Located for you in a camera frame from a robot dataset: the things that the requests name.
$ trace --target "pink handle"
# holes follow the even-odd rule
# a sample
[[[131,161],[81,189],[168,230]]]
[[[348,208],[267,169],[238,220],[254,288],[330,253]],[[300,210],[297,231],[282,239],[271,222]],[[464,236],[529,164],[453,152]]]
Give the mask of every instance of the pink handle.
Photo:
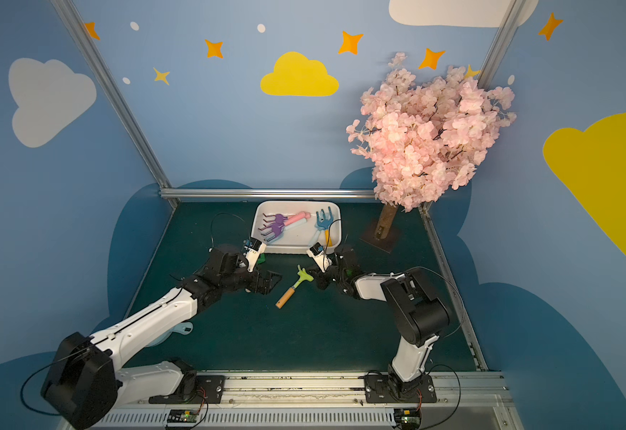
[[[308,219],[310,217],[311,217],[310,212],[300,211],[299,213],[297,213],[293,217],[287,218],[287,220],[284,221],[284,225],[288,226],[289,224],[293,224],[294,222],[299,221],[300,219],[304,219],[304,218]]]

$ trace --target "pink flower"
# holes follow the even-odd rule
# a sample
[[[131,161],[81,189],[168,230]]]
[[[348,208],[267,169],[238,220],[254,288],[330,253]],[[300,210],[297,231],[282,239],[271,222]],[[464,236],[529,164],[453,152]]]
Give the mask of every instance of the pink flower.
[[[480,166],[480,163],[485,160],[485,156],[487,155],[487,149],[484,150],[476,150],[473,154],[473,164],[476,166]]]
[[[394,58],[392,58],[392,62],[387,63],[387,65],[390,67],[397,67],[398,65],[401,65],[402,61],[405,59],[406,59],[406,54],[404,54],[403,52],[397,52]]]
[[[397,53],[389,65],[406,58]],[[355,120],[346,131],[349,140],[365,147],[352,153],[375,163],[375,194],[385,203],[411,211],[421,202],[436,201],[449,187],[468,184],[475,167],[499,136],[499,128],[516,119],[502,112],[514,98],[510,88],[485,92],[465,67],[449,67],[446,79],[415,85],[415,75],[394,69],[380,90],[361,96],[365,127]]]

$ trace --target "plastic tray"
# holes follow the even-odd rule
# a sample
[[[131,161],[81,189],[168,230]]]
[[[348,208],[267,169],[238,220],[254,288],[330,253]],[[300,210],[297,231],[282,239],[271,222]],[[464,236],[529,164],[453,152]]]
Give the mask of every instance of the plastic tray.
[[[308,221],[297,228],[285,231],[282,237],[267,244],[266,254],[306,254],[306,250],[309,248],[309,242],[313,235],[318,235],[316,242],[320,242],[325,245],[325,232],[316,228],[316,211],[320,212],[324,210],[329,214],[328,209],[332,210],[332,216],[335,219],[340,219],[341,212],[339,206],[332,202],[305,202],[300,200],[270,200],[263,202],[258,206],[256,216],[253,219],[253,227],[251,228],[251,236],[262,240],[265,239],[258,230],[263,226],[264,216],[263,214],[281,213],[282,215],[295,215],[300,211],[310,212],[311,217]],[[342,221],[335,222],[330,228],[330,241],[331,246],[327,247],[327,253],[333,253],[334,249],[342,242]]]

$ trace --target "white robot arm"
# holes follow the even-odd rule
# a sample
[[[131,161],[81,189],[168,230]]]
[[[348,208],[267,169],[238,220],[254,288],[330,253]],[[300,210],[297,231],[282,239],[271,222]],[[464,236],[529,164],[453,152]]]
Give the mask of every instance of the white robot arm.
[[[269,293],[281,275],[268,272],[261,276],[259,269],[254,269],[264,249],[265,245],[253,238],[247,241],[245,251],[217,246],[204,268],[145,309],[89,337],[79,333],[68,336],[43,383],[43,398],[78,430],[94,425],[117,405],[156,396],[161,402],[190,398],[197,388],[196,371],[186,363],[123,366],[164,332],[214,304],[224,292]],[[398,402],[407,401],[422,382],[425,360],[439,331],[449,324],[450,311],[421,271],[362,274],[353,250],[335,252],[332,259],[325,260],[324,268],[318,271],[318,287],[335,281],[343,294],[386,301],[392,309],[402,339],[389,365],[386,389]]]
[[[41,395],[78,430],[96,424],[117,405],[152,396],[191,395],[196,372],[186,363],[122,366],[164,332],[214,304],[224,292],[269,293],[281,275],[263,276],[254,269],[264,250],[265,245],[253,238],[245,250],[217,246],[204,268],[155,303],[89,337],[68,336],[58,347]]]

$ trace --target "orange star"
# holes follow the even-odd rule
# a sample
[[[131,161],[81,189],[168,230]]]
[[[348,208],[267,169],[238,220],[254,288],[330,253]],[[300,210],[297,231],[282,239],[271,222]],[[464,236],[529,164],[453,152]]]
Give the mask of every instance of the orange star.
[[[472,76],[472,77],[475,77],[478,73],[480,73],[480,71],[479,71],[479,70],[473,70],[473,69],[471,69],[471,65],[469,64],[469,65],[468,65],[468,71],[467,71],[467,72],[466,72],[466,74],[463,76],[463,79],[470,78],[471,76]]]
[[[552,37],[552,33],[557,29],[557,26],[564,22],[563,19],[554,19],[554,14],[549,15],[549,20],[547,20],[547,24],[545,27],[540,30],[538,34],[544,36],[547,40]]]
[[[222,49],[222,42],[213,43],[208,41],[208,39],[205,39],[205,41],[206,45],[208,46],[207,58],[210,58],[211,56],[217,56],[218,58],[222,58],[222,52],[220,51]]]
[[[153,70],[155,70],[155,79],[154,79],[154,81],[163,81],[166,84],[170,85],[170,82],[167,82],[167,75],[169,75],[170,72],[160,73],[158,71],[158,69],[156,69],[155,67],[153,68]]]
[[[432,70],[435,70],[438,68],[438,61],[439,61],[439,57],[442,56],[442,54],[444,54],[446,51],[442,51],[442,52],[432,52],[429,49],[425,49],[425,59],[423,60],[423,62],[418,66],[419,69],[422,69],[423,67],[429,67]]]
[[[96,30],[94,30],[94,27],[96,27],[96,23],[85,23],[84,25],[86,27],[86,31],[89,32],[89,35],[92,38],[98,39],[98,40],[101,39],[100,37],[98,37],[98,33],[96,33]]]
[[[352,36],[347,32],[342,32],[342,36],[344,37],[344,41],[342,42],[342,47],[339,48],[339,52],[337,54],[341,54],[342,52],[351,52],[353,55],[358,55],[358,41],[363,37],[363,35],[357,34],[356,36]]]

